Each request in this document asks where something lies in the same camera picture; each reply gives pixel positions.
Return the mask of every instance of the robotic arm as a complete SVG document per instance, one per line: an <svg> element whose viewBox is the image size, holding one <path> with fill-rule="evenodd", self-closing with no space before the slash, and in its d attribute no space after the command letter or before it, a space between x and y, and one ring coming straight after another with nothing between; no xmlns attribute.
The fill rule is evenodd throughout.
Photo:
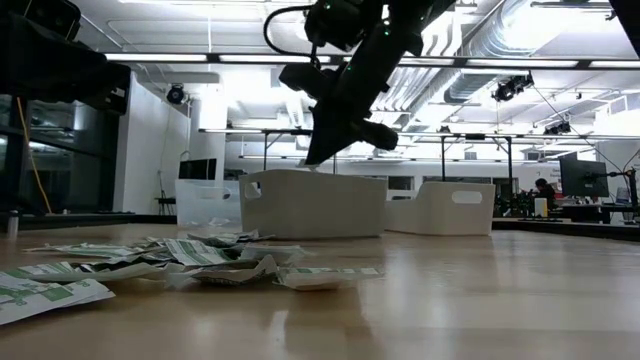
<svg viewBox="0 0 640 360"><path fill-rule="evenodd" d="M395 149L398 134L366 119L387 79L405 52L422 53L422 30L455 0L319 0L310 7L305 32L313 44L312 63L285 66L280 80L317 100L312 108L313 136L307 165L318 165L356 141ZM382 19L388 3L389 18ZM337 70L320 70L316 47L327 43L350 51L352 59Z"/></svg>

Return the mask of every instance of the clear plastic bin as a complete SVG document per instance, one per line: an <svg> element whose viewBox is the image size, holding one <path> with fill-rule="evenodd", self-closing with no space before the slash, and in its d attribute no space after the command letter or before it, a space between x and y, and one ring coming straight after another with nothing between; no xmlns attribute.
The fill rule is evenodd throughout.
<svg viewBox="0 0 640 360"><path fill-rule="evenodd" d="M225 181L224 187L216 187L215 183L214 180L176 180L179 226L241 224L238 182Z"/></svg>

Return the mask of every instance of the desk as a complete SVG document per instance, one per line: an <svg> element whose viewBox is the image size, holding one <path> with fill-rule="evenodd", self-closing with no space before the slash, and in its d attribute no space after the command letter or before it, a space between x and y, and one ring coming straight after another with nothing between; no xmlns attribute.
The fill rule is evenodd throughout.
<svg viewBox="0 0 640 360"><path fill-rule="evenodd" d="M634 209L628 205L613 204L566 204L562 206L565 218L573 222L600 222L611 223L612 213L633 213Z"/></svg>
<svg viewBox="0 0 640 360"><path fill-rule="evenodd" d="M0 241L0 268L60 259L20 251L44 243L185 234L118 225L21 235L17 245ZM386 278L317 293L111 285L114 299L1 326L0 359L640 358L636 244L513 231L299 244L317 254L303 265L375 266Z"/></svg>

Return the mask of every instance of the black equipment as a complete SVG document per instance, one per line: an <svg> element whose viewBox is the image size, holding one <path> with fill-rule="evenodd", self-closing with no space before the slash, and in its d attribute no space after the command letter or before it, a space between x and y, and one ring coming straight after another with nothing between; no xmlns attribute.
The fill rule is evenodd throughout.
<svg viewBox="0 0 640 360"><path fill-rule="evenodd" d="M547 126L544 129L543 135L561 135L568 134L571 132L571 124L563 120L558 124Z"/></svg>
<svg viewBox="0 0 640 360"><path fill-rule="evenodd" d="M560 172L565 196L609 196L605 163L560 159Z"/></svg>
<svg viewBox="0 0 640 360"><path fill-rule="evenodd" d="M524 89L535 85L531 72L526 76L513 76L508 81L498 84L498 89L491 94L496 101L509 101L516 95L524 92Z"/></svg>
<svg viewBox="0 0 640 360"><path fill-rule="evenodd" d="M184 84L173 84L171 90L167 93L167 101L174 105L182 105L187 102L189 97L184 92Z"/></svg>
<svg viewBox="0 0 640 360"><path fill-rule="evenodd" d="M387 79L409 52L422 53L422 30L444 13L455 0L319 0L310 7L293 7L274 12L265 22L265 40L273 16L294 10L308 10L305 32L313 44L310 64L285 66L280 81L293 90L303 90L317 100L313 112L313 136L307 165L318 165L356 141L393 150L398 134L389 127L365 119L380 92L389 89ZM388 3L389 18L382 19ZM320 69L317 47L331 44L349 51L360 44L349 63L336 70Z"/></svg>
<svg viewBox="0 0 640 360"><path fill-rule="evenodd" d="M181 161L179 179L215 180L216 159Z"/></svg>
<svg viewBox="0 0 640 360"><path fill-rule="evenodd" d="M0 0L0 94L125 114L131 69L74 42L80 18L66 0Z"/></svg>

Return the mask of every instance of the white plastic bin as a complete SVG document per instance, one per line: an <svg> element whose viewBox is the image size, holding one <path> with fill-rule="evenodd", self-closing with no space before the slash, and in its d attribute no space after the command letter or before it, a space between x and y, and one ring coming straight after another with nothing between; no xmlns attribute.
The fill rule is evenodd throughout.
<svg viewBox="0 0 640 360"><path fill-rule="evenodd" d="M491 233L495 185L425 182L412 200L387 201L390 231L421 235Z"/></svg>
<svg viewBox="0 0 640 360"><path fill-rule="evenodd" d="M285 239L378 236L386 197L386 180L296 170L240 177L243 230Z"/></svg>
<svg viewBox="0 0 640 360"><path fill-rule="evenodd" d="M179 226L208 226L216 219L240 225L240 188L237 181L216 187L214 180L176 180Z"/></svg>

